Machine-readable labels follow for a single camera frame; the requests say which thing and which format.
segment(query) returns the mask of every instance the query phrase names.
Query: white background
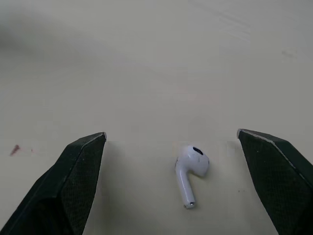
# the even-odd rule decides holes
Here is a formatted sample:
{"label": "white background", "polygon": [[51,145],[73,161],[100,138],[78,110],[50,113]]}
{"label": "white background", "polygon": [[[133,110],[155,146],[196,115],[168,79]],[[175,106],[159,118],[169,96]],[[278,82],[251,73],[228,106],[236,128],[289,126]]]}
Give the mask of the white background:
{"label": "white background", "polygon": [[[85,235],[277,235],[236,132],[287,139],[313,162],[312,10],[309,0],[2,1],[0,225],[67,144],[105,131]],[[211,162],[207,177],[190,177],[190,211],[174,174],[185,142]]]}

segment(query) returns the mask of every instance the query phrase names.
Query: wireless earbud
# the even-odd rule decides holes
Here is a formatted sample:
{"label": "wireless earbud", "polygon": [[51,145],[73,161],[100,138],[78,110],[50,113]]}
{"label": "wireless earbud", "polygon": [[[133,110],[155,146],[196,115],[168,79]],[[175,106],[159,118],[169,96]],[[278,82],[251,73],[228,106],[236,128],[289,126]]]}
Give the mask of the wireless earbud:
{"label": "wireless earbud", "polygon": [[202,151],[191,145],[184,146],[177,157],[175,172],[184,207],[191,209],[195,206],[195,197],[192,192],[188,172],[198,176],[205,176],[210,165],[209,158]]}

